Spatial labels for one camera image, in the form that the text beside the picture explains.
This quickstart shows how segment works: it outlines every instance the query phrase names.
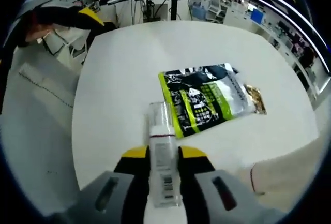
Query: clear bottle cap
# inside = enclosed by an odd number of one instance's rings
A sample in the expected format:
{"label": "clear bottle cap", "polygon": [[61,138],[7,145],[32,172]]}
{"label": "clear bottle cap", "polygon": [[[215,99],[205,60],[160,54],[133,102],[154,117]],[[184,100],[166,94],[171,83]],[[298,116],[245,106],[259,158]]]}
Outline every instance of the clear bottle cap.
{"label": "clear bottle cap", "polygon": [[149,105],[149,126],[172,126],[169,103],[153,102]]}

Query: desk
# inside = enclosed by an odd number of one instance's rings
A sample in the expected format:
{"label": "desk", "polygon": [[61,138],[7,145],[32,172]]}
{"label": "desk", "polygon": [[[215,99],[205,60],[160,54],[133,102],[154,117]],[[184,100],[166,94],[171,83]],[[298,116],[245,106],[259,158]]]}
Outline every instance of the desk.
{"label": "desk", "polygon": [[134,25],[96,37],[79,78],[72,150],[80,188],[114,170],[126,150],[148,143],[148,105],[164,100],[159,72],[224,62],[261,90],[268,114],[228,121],[178,144],[197,147],[217,169],[229,169],[287,154],[318,137],[300,80],[262,37],[196,21]]}

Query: white bottle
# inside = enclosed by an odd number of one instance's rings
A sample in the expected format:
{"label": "white bottle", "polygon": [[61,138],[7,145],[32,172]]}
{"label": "white bottle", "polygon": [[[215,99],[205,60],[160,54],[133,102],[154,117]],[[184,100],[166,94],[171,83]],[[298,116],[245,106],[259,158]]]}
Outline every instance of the white bottle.
{"label": "white bottle", "polygon": [[149,137],[149,196],[154,207],[179,206],[182,198],[177,168],[178,146],[168,103],[156,102],[149,106]]}

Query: white table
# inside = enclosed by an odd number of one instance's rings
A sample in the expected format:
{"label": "white table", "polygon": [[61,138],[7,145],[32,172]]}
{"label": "white table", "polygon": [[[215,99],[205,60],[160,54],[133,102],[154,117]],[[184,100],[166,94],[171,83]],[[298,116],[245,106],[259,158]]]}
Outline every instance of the white table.
{"label": "white table", "polygon": [[294,151],[317,138],[308,96],[284,58],[262,37],[225,25],[174,21],[96,37],[78,83],[72,150],[80,188],[112,171],[126,150],[148,143],[147,108],[163,101],[161,71],[229,62],[261,90],[267,115],[242,117],[180,140],[233,169]]}

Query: black metal pole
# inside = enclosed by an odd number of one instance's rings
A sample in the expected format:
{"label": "black metal pole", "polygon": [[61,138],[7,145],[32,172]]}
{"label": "black metal pole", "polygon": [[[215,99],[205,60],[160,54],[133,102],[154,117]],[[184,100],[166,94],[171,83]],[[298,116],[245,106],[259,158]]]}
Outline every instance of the black metal pole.
{"label": "black metal pole", "polygon": [[175,21],[177,19],[177,7],[178,7],[178,0],[171,0],[170,20],[172,21]]}

